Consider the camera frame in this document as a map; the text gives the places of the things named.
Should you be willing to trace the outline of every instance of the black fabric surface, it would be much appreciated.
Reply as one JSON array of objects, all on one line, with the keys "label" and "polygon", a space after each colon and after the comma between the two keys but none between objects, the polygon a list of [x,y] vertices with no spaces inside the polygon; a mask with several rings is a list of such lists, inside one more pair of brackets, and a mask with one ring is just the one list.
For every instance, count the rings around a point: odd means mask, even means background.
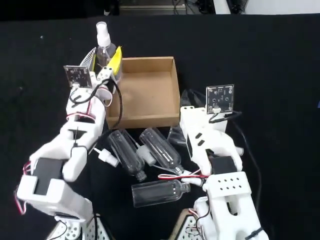
[{"label": "black fabric surface", "polygon": [[[154,16],[6,22],[1,53],[1,239],[44,239],[53,217],[13,200],[22,166],[65,122],[69,94],[63,65],[77,65],[96,45],[98,21],[125,57],[174,56],[182,91],[235,84],[238,120],[262,172],[261,222],[276,239],[316,239],[319,218],[320,15]],[[131,130],[138,136],[141,129]],[[244,146],[232,125],[236,145]],[[196,169],[178,149],[186,169]],[[255,196],[257,175],[242,158]],[[88,171],[92,185],[89,185]],[[160,173],[146,167],[148,181]],[[204,193],[196,186],[179,201],[133,208],[131,184],[120,166],[92,153],[75,191],[89,197],[117,240],[167,238],[183,208]]]}]

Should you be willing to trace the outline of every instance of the hole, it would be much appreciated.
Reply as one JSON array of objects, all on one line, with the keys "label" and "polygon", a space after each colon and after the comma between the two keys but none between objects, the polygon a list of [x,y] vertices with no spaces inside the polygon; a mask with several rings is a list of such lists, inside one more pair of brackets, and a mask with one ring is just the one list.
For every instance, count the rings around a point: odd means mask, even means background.
[{"label": "hole", "polygon": [[195,136],[195,138],[198,139],[198,138],[200,138],[201,136],[202,136],[202,133],[199,132],[199,133]]},{"label": "hole", "polygon": [[201,140],[199,143],[198,143],[198,146],[201,146],[202,144],[204,144],[204,140]]}]

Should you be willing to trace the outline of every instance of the empty bottle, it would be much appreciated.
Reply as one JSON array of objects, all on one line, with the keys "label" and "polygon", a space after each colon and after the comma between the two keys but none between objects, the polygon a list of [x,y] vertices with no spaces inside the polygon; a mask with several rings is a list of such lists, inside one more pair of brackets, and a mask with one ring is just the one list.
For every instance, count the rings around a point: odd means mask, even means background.
[{"label": "empty bottle", "polygon": [[179,153],[158,129],[147,128],[141,133],[139,138],[163,168],[172,169],[178,175],[183,173],[184,168],[181,166]]},{"label": "empty bottle", "polygon": [[177,201],[190,192],[189,183],[174,180],[151,181],[131,186],[135,208]]},{"label": "empty bottle", "polygon": [[127,134],[126,130],[116,130],[109,135],[108,140],[124,170],[142,182],[147,178],[143,171],[145,162],[136,154],[136,148]]}]

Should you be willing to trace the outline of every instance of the bottle cap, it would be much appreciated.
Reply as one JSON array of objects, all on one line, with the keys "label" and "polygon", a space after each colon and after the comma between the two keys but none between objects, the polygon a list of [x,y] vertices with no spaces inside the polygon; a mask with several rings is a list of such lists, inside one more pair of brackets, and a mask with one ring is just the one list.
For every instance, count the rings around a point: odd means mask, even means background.
[{"label": "bottle cap", "polygon": [[111,44],[110,35],[108,32],[107,24],[100,21],[96,24],[96,39],[100,47],[108,47]]}]

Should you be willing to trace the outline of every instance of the yellow object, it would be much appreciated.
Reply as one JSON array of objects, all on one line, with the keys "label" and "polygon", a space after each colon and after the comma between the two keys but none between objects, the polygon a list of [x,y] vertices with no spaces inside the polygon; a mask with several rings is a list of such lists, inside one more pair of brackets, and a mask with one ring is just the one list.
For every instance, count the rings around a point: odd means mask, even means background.
[{"label": "yellow object", "polygon": [[111,58],[110,62],[107,65],[108,68],[112,68],[114,75],[117,75],[117,73],[119,72],[121,60],[122,60],[122,51],[121,51],[121,47],[118,46],[118,48],[115,51],[115,54],[113,55],[113,57]]}]

